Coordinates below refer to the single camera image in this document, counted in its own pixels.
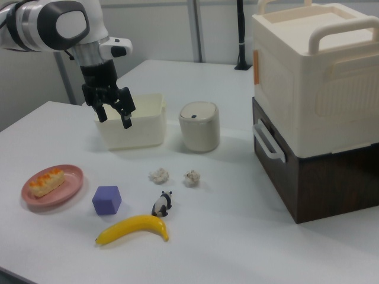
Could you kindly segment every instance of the white container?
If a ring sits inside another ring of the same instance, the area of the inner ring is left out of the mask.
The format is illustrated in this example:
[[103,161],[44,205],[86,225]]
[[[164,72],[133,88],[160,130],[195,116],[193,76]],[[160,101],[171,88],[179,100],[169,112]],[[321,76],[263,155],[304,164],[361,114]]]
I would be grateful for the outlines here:
[[297,157],[379,142],[379,19],[340,4],[253,16],[255,99]]
[[130,128],[124,129],[120,114],[104,104],[108,119],[95,123],[108,149],[156,146],[163,143],[166,133],[166,103],[163,95],[152,93],[133,96],[136,110],[132,112]]
[[183,141],[196,152],[214,150],[220,142],[219,108],[211,102],[192,102],[179,115]]

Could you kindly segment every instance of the purple cube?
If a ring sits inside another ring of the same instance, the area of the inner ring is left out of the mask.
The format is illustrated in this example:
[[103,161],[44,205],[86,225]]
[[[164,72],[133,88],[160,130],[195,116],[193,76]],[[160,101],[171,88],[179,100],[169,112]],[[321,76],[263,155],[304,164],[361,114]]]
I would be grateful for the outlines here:
[[97,215],[116,214],[121,204],[121,195],[118,187],[99,186],[92,199]]

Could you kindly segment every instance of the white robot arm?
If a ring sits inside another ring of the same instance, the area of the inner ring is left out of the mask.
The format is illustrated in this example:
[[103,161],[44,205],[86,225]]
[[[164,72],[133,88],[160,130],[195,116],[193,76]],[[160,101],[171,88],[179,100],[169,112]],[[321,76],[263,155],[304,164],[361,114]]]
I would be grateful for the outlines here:
[[0,49],[66,51],[71,49],[80,66],[87,105],[101,122],[107,120],[103,104],[131,126],[135,110],[128,88],[119,89],[113,59],[132,52],[130,40],[113,38],[102,20],[98,0],[23,0],[0,6]]

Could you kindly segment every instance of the toy banana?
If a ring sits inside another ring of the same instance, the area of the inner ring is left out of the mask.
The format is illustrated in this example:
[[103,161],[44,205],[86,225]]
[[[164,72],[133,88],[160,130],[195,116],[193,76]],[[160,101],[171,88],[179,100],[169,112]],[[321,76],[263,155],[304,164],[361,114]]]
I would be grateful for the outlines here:
[[105,229],[96,239],[97,244],[108,244],[122,236],[140,230],[151,230],[159,233],[168,241],[166,224],[158,217],[151,215],[138,215],[122,220]]

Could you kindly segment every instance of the pink plate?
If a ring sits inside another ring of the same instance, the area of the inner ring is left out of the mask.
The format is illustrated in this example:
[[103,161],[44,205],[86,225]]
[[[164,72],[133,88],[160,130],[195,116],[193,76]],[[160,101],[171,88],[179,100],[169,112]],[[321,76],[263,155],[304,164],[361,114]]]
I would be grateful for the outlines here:
[[[35,197],[29,190],[29,183],[36,180],[37,177],[49,172],[55,167],[61,169],[65,173],[65,181],[53,191],[42,197]],[[58,166],[49,167],[36,173],[26,181],[21,191],[21,196],[27,204],[38,207],[47,207],[61,203],[73,196],[83,184],[83,171],[71,164],[60,164]]]

